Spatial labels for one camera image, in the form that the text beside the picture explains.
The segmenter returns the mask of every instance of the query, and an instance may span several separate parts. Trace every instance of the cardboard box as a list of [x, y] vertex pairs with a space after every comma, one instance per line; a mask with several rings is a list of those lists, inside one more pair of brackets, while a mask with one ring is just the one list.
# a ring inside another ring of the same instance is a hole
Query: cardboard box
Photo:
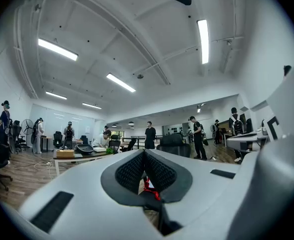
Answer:
[[57, 150], [58, 158], [74, 158], [74, 152], [72, 149]]

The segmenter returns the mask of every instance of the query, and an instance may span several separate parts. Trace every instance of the wooden floor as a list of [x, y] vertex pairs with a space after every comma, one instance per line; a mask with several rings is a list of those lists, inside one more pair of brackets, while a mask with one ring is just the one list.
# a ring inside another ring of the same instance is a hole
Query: wooden floor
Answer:
[[[232, 163], [236, 158], [233, 150], [225, 148], [222, 144], [215, 146], [213, 140], [209, 140], [209, 146], [204, 146], [208, 159], [215, 156], [215, 162]], [[197, 154], [194, 149], [194, 144], [191, 144], [191, 157]], [[47, 161], [51, 161], [53, 153], [37, 154], [38, 157], [33, 155], [30, 151], [21, 152], [11, 156], [10, 164], [0, 169], [0, 173], [9, 175], [13, 178], [10, 182], [9, 179], [3, 179], [5, 185], [9, 187], [9, 191], [5, 191], [4, 187], [0, 184], [0, 200], [11, 205], [13, 208], [18, 209], [24, 200], [30, 196], [35, 190], [50, 182], [50, 177], [56, 177], [56, 170], [54, 161], [52, 160], [52, 167], [46, 165]], [[59, 163], [60, 173], [63, 173], [68, 168], [77, 166], [72, 163]], [[143, 182], [140, 184], [140, 191], [143, 189]], [[149, 218], [155, 219], [155, 213], [148, 211]]]

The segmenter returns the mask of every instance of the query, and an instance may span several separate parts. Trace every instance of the chair headrest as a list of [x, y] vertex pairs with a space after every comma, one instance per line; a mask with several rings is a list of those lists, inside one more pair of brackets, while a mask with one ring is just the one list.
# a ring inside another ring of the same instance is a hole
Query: chair headrest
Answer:
[[182, 146], [182, 138], [180, 134], [164, 135], [160, 140], [160, 145], [163, 147]]

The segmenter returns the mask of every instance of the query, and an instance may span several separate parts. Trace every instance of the rectangular light fixture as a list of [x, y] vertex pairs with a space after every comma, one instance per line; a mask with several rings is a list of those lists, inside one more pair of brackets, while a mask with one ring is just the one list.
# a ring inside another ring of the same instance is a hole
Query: rectangular light fixture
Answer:
[[118, 79], [117, 77], [115, 77], [113, 74], [109, 73], [107, 75], [107, 78], [114, 81], [115, 83], [119, 84], [120, 86], [126, 88], [128, 91], [130, 92], [135, 92], [136, 90], [134, 88], [131, 88], [129, 85], [127, 85], [126, 83], [124, 83], [123, 81], [121, 81], [120, 79]]
[[63, 55], [65, 57], [69, 58], [69, 59], [72, 59], [73, 61], [77, 60], [77, 57], [78, 57], [77, 54], [75, 54], [73, 52], [70, 52], [70, 51], [68, 51], [68, 50], [66, 50], [64, 48], [61, 48], [60, 46], [57, 46], [57, 45], [55, 45], [53, 43], [45, 41], [43, 39], [40, 39], [40, 38], [38, 39], [38, 45], [42, 46], [42, 47], [45, 47], [45, 48], [47, 48], [47, 49], [49, 49], [49, 50], [51, 50], [53, 52], [56, 52], [56, 53], [58, 53], [60, 55]]
[[90, 105], [90, 104], [86, 104], [86, 103], [83, 103], [83, 105], [88, 106], [88, 107], [92, 107], [92, 108], [95, 108], [95, 109], [99, 109], [99, 110], [101, 109], [98, 106], [94, 106], [94, 105]]
[[51, 96], [55, 96], [55, 97], [57, 97], [57, 98], [61, 98], [61, 99], [64, 99], [64, 100], [67, 99], [67, 98], [64, 97], [64, 96], [60, 96], [60, 95], [54, 94], [54, 93], [52, 93], [52, 92], [47, 92], [47, 91], [46, 91], [46, 94], [49, 94], [49, 95], [51, 95]]
[[202, 64], [209, 62], [209, 32], [207, 20], [198, 20], [198, 29], [201, 38]]

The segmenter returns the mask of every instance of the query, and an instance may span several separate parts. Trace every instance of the blue shirt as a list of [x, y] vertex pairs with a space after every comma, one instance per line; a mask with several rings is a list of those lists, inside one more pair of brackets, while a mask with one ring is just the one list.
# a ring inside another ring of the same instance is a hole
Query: blue shirt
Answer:
[[4, 133], [5, 129], [7, 128], [8, 120], [10, 118], [10, 114], [8, 111], [3, 111], [0, 116], [1, 126], [0, 126], [0, 133]]

